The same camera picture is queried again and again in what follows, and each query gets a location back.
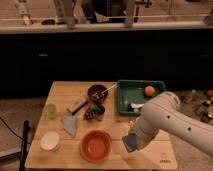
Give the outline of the white yellowish gripper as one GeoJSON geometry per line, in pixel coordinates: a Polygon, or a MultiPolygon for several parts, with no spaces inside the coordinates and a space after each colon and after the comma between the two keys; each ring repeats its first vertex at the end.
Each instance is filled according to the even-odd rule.
{"type": "Polygon", "coordinates": [[[142,150],[156,137],[158,131],[136,129],[135,134],[137,149],[142,150]]]}

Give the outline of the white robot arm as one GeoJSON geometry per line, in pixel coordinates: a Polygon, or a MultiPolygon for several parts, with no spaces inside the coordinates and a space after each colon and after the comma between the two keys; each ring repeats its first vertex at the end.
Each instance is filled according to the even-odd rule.
{"type": "Polygon", "coordinates": [[[213,126],[185,116],[179,107],[177,95],[168,91],[148,100],[134,121],[137,149],[145,148],[162,129],[213,157],[213,126]]]}

